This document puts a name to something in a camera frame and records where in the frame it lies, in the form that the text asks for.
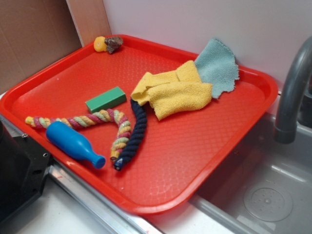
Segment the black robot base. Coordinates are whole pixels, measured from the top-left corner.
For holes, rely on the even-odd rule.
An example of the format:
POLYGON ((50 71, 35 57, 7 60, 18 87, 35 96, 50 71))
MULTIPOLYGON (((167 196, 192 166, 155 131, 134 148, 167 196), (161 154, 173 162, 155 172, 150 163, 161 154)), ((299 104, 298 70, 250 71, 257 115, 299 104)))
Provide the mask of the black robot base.
POLYGON ((43 193, 52 156, 30 136, 11 136, 0 124, 0 223, 43 193))

